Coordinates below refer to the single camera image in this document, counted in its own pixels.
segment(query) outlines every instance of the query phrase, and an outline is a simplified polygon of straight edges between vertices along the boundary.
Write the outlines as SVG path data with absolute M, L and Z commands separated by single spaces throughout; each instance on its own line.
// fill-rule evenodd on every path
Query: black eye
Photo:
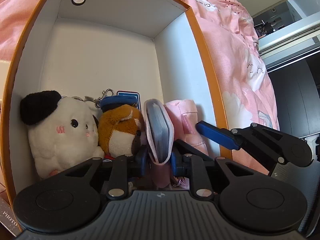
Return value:
M 78 121 L 76 119 L 72 119 L 71 120 L 71 126 L 73 126 L 74 128 L 76 128 L 78 126 Z

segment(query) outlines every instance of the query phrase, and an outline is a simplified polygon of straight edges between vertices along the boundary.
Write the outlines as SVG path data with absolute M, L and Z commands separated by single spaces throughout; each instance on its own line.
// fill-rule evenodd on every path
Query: book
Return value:
M 159 163 L 163 163 L 168 157 L 169 128 L 160 106 L 155 102 L 149 101 L 147 103 L 147 114 L 156 155 Z
M 0 197 L 0 222 L 14 236 L 18 236 L 21 231 L 18 222 L 13 214 L 12 208 Z

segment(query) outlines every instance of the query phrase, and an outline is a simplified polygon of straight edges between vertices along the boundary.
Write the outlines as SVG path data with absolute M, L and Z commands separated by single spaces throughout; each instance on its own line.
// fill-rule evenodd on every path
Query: pink bedsheet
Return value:
M 39 0 L 0 0 L 0 59 L 11 60 L 21 31 Z M 236 0 L 183 0 L 199 22 L 212 56 L 229 129 L 252 122 L 278 129 L 271 81 L 257 51 L 253 20 Z M 245 151 L 233 159 L 267 173 Z

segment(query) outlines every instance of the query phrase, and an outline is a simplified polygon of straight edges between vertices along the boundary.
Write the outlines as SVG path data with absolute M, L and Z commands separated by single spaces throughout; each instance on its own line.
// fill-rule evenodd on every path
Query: pink fabric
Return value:
M 39 0 L 0 0 L 0 59 L 12 60 L 19 37 Z
M 181 139 L 208 155 L 201 135 L 196 130 L 198 111 L 193 100 L 174 100 L 164 105 L 174 126 L 174 140 Z M 189 188 L 189 179 L 181 177 L 180 187 Z
M 171 166 L 167 162 L 164 165 L 156 165 L 153 162 L 150 162 L 151 165 L 151 179 L 153 183 L 159 188 L 165 188 L 170 184 L 170 173 Z
M 28 18 L 39 0 L 0 0 L 0 59 L 11 60 Z M 257 51 L 253 20 L 236 0 L 183 0 L 189 4 L 208 45 L 219 80 L 229 129 L 251 122 L 278 129 L 271 81 Z M 246 152 L 233 159 L 267 173 Z
M 252 122 L 278 129 L 276 99 L 260 59 L 253 20 L 236 0 L 182 0 L 189 4 L 204 34 L 217 73 L 229 129 Z M 233 159 L 268 171 L 245 151 Z

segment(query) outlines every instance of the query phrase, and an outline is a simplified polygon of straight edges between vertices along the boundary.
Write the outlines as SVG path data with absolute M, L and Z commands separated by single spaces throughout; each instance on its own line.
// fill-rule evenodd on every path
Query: blue hat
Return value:
M 135 96 L 111 96 L 105 97 L 100 101 L 102 112 L 117 108 L 122 105 L 137 107 L 138 99 Z

